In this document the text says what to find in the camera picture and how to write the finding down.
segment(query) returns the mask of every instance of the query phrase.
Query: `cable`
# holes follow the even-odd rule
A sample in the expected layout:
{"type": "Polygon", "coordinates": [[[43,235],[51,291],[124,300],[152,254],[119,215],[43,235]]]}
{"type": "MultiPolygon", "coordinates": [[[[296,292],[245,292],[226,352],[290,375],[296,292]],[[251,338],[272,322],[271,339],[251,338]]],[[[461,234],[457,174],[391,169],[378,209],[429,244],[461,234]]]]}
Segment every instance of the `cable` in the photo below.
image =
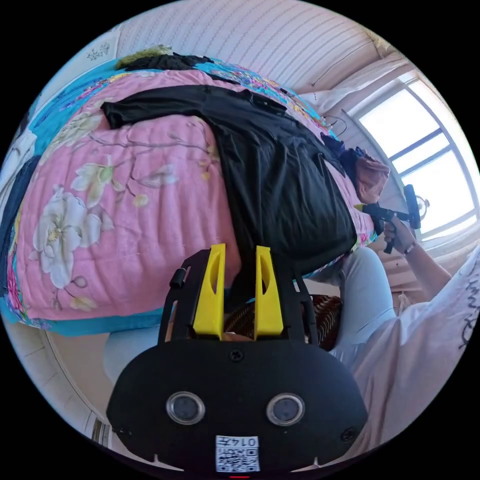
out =
{"type": "Polygon", "coordinates": [[[340,117],[334,116],[334,115],[324,115],[323,116],[324,119],[326,119],[328,117],[330,117],[332,119],[336,119],[336,121],[334,121],[333,123],[330,124],[331,127],[333,127],[339,120],[345,124],[345,128],[341,131],[341,133],[337,134],[338,136],[343,135],[347,131],[347,128],[349,126],[347,125],[347,122],[343,118],[340,118],[340,117]]]}

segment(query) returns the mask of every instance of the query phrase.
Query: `striped wallpaper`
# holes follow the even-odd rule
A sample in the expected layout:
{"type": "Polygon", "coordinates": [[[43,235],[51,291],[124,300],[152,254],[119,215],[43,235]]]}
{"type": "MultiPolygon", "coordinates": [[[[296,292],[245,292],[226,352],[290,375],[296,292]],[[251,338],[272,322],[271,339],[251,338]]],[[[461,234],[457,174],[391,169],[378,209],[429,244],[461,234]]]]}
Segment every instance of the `striped wallpaper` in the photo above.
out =
{"type": "Polygon", "coordinates": [[[331,89],[380,58],[357,23],[297,0],[183,0],[119,30],[118,57],[166,44],[239,64],[298,93],[331,89]]]}

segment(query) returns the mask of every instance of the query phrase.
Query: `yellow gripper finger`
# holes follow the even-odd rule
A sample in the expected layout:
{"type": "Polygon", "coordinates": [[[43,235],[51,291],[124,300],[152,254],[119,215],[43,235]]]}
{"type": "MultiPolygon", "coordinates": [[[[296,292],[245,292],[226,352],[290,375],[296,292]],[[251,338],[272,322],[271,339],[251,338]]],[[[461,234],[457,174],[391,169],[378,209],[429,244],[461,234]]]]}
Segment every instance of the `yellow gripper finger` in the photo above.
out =
{"type": "Polygon", "coordinates": [[[280,297],[270,248],[265,246],[256,248],[255,287],[255,340],[257,337],[280,336],[284,329],[280,297]]]}
{"type": "Polygon", "coordinates": [[[199,336],[224,331],[225,244],[212,245],[196,307],[193,330],[199,336]]]}

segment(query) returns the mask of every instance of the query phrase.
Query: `bed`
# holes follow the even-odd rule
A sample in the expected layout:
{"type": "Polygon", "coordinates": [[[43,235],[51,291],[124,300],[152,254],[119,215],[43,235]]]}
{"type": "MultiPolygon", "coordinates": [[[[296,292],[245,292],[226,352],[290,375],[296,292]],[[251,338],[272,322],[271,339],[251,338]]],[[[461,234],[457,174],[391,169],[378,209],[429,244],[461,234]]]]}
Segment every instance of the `bed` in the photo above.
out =
{"type": "MultiPolygon", "coordinates": [[[[232,284],[242,261],[209,125],[169,115],[111,129],[101,106],[172,86],[248,90],[284,106],[319,140],[334,134],[294,91],[211,60],[185,71],[116,70],[109,61],[68,85],[21,133],[16,142],[29,145],[28,159],[1,224],[6,320],[66,336],[158,325],[172,273],[216,243],[227,244],[232,284]]],[[[377,238],[374,224],[354,208],[360,201],[348,176],[326,165],[354,225],[354,251],[377,238]]]]}

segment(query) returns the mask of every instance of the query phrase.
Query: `hand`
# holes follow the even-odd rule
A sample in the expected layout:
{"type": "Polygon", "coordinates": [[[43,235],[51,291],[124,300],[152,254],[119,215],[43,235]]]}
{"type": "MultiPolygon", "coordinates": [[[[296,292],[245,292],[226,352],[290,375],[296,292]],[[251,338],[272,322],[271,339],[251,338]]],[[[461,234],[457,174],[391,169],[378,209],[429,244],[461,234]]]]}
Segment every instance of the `hand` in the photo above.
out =
{"type": "Polygon", "coordinates": [[[415,237],[410,229],[396,216],[391,219],[391,223],[385,222],[384,235],[386,242],[393,240],[393,248],[401,255],[415,242],[415,237]]]}

